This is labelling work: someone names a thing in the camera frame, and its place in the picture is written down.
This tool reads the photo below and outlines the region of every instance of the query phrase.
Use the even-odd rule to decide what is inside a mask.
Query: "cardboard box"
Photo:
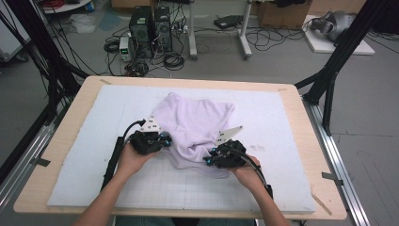
[[[155,0],[111,0],[112,8],[134,8],[136,6],[155,6]]]
[[[347,13],[359,13],[366,0],[315,0],[309,9],[309,15],[323,16],[329,11],[342,10]]]
[[[259,11],[259,6],[261,5],[260,2],[252,2],[252,6],[250,8],[250,13],[249,15],[258,15],[258,11]]]
[[[304,4],[293,4],[286,8],[278,8],[276,4],[269,2],[261,3],[258,12],[259,26],[301,29],[310,8],[311,0]]]

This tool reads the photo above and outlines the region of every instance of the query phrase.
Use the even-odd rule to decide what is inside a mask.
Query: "forearm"
[[[264,187],[258,187],[250,190],[256,202],[261,208],[264,224],[267,226],[289,225],[288,221],[282,215],[272,198]]]
[[[99,196],[97,196],[79,219],[74,222],[73,226],[105,225],[126,181],[127,179],[123,177],[115,176],[112,178]]]

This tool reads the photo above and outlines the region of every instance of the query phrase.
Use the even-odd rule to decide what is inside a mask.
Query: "table leg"
[[[246,37],[247,24],[248,24],[248,18],[249,18],[251,6],[252,6],[252,0],[247,0],[246,9],[244,11],[243,27],[242,27],[242,29],[238,29],[238,36],[240,37],[240,41],[243,44],[245,59],[247,59],[248,57],[252,57],[252,52],[250,51],[249,44],[248,44],[247,37]]]
[[[194,34],[194,0],[190,0],[190,34],[188,36],[188,44],[190,46],[191,59],[197,60],[196,36]]]

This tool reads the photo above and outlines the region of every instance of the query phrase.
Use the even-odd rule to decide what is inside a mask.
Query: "crumpled cloth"
[[[202,159],[210,156],[219,131],[229,128],[234,104],[210,100],[188,100],[171,92],[152,112],[162,131],[172,138],[163,149],[177,169],[192,169],[212,178],[228,177],[225,169],[208,167]]]

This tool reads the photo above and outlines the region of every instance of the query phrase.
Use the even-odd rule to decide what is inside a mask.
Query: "desktop computer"
[[[150,6],[134,7],[129,29],[137,58],[153,57],[152,49],[156,48],[156,43],[153,46],[152,42],[155,40],[156,34],[152,8]]]
[[[153,12],[158,49],[164,52],[172,51],[172,35],[170,30],[170,14],[168,7],[158,7]]]

